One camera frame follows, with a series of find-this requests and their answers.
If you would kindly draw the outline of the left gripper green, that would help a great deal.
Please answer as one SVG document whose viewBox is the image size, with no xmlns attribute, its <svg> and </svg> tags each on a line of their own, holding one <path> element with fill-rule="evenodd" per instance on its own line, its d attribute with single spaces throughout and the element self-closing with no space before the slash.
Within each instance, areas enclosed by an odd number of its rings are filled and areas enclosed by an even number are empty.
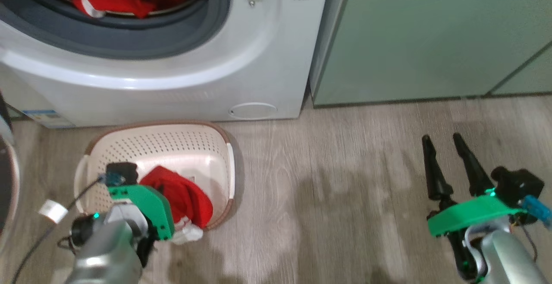
<svg viewBox="0 0 552 284">
<path fill-rule="evenodd" d="M 171 207 L 158 190 L 141 184 L 108 187 L 114 204 L 107 221 L 124 221 L 132 231 L 131 247 L 146 267 L 156 241 L 172 240 L 175 233 Z"/>
</svg>

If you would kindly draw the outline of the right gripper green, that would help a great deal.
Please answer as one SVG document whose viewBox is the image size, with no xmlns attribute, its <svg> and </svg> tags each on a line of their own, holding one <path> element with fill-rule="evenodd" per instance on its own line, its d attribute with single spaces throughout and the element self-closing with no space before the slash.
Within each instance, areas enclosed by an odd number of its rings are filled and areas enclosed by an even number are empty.
<svg viewBox="0 0 552 284">
<path fill-rule="evenodd" d="M 521 208 L 505 205 L 494 191 L 494 185 L 459 133 L 453 134 L 458 156 L 463 160 L 469 182 L 470 201 L 457 203 L 436 160 L 436 149 L 429 135 L 422 137 L 424 168 L 428 198 L 439 201 L 439 209 L 427 217 L 433 237 L 446 237 L 453 250 L 457 272 L 461 278 L 484 278 L 487 270 L 483 255 L 470 242 L 470 233 L 492 230 L 509 232 L 510 219 L 526 215 Z"/>
</svg>

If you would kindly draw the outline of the cream perforated basket brown rim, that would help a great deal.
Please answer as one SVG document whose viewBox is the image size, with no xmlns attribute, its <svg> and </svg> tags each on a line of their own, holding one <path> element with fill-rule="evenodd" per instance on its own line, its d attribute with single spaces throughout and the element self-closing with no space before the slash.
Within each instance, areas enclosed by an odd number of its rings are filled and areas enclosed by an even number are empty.
<svg viewBox="0 0 552 284">
<path fill-rule="evenodd" d="M 229 135 L 214 123 L 166 121 L 116 127 L 92 140 L 75 170 L 76 196 L 107 164 L 132 162 L 139 178 L 163 166 L 195 182 L 210 198 L 207 230 L 226 221 L 236 192 L 236 160 Z"/>
</svg>

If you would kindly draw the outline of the white front-load washing machine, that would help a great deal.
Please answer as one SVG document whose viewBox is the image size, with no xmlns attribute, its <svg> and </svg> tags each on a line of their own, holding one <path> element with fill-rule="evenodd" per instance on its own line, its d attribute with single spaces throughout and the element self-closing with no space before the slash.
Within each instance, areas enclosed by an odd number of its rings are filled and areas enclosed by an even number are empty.
<svg viewBox="0 0 552 284">
<path fill-rule="evenodd" d="M 0 0 L 0 92 L 46 127 L 235 121 L 260 102 L 298 117 L 326 0 L 187 0 L 139 19 L 71 0 Z"/>
</svg>

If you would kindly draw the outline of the pale green cabinet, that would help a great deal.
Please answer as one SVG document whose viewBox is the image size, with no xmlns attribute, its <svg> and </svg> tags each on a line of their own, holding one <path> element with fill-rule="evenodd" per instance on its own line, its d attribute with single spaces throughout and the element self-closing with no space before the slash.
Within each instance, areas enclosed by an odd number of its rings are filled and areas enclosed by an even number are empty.
<svg viewBox="0 0 552 284">
<path fill-rule="evenodd" d="M 552 49 L 552 0 L 326 0 L 315 107 L 534 92 L 513 81 Z"/>
<path fill-rule="evenodd" d="M 552 93 L 552 41 L 489 91 L 491 96 Z"/>
</svg>

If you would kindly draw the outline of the round filter cover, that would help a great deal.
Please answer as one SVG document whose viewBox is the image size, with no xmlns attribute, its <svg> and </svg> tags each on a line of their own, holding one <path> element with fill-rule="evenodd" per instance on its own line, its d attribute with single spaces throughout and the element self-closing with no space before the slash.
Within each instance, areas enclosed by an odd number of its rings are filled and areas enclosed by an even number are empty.
<svg viewBox="0 0 552 284">
<path fill-rule="evenodd" d="M 274 117 L 278 109 L 268 103 L 249 102 L 229 109 L 229 116 L 237 120 L 264 120 Z"/>
</svg>

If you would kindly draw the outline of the blue energy label sticker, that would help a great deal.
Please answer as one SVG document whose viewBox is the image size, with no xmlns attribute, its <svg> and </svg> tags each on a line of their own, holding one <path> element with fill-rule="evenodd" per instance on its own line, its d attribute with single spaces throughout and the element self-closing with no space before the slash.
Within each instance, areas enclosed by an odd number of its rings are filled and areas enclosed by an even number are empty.
<svg viewBox="0 0 552 284">
<path fill-rule="evenodd" d="M 54 110 L 23 110 L 22 113 L 44 126 L 57 125 L 63 120 Z"/>
</svg>

